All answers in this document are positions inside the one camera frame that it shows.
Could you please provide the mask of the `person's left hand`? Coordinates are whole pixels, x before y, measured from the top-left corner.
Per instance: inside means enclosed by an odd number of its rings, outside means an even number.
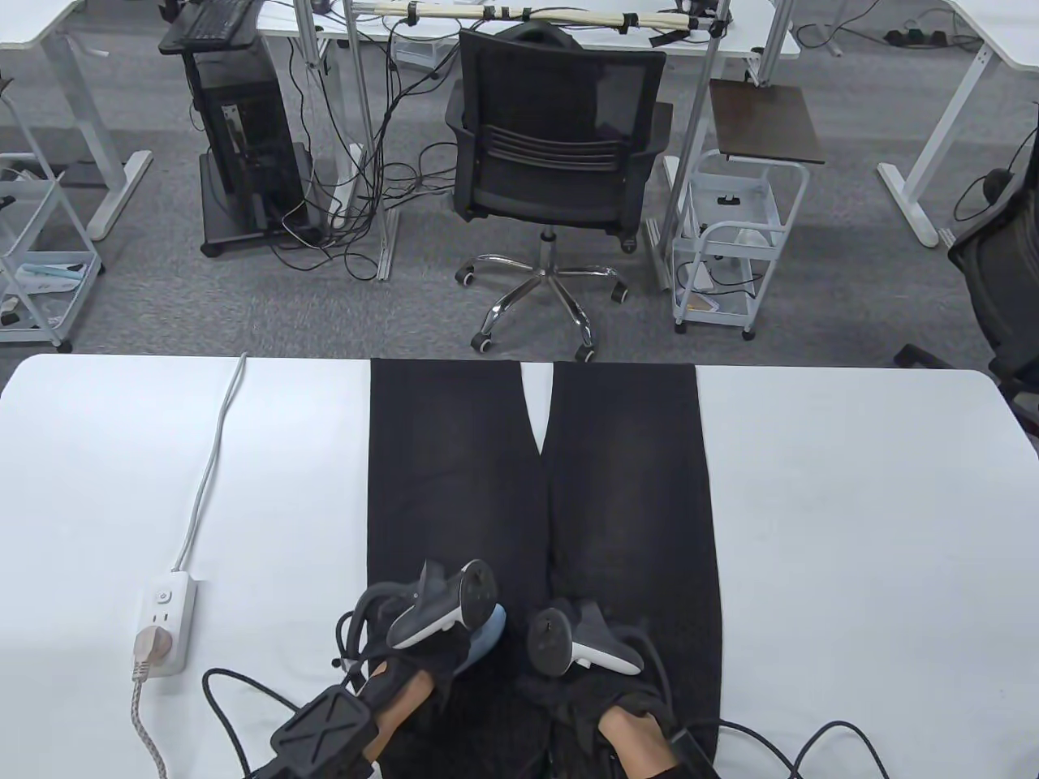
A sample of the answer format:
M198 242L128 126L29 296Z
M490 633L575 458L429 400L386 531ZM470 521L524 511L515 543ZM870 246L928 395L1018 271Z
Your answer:
M446 696L470 652L470 634L457 591L430 595L418 583L375 583L335 624L337 665L345 686L380 715L420 672Z

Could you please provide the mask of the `person's right hand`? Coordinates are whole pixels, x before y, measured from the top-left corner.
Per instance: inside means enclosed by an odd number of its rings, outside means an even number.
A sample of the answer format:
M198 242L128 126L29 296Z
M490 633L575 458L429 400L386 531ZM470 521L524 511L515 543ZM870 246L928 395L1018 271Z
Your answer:
M606 711L652 716L664 734L678 724L660 653L642 626L610 621L593 600L554 600L529 621L531 670L516 680L520 694L571 728L591 751Z

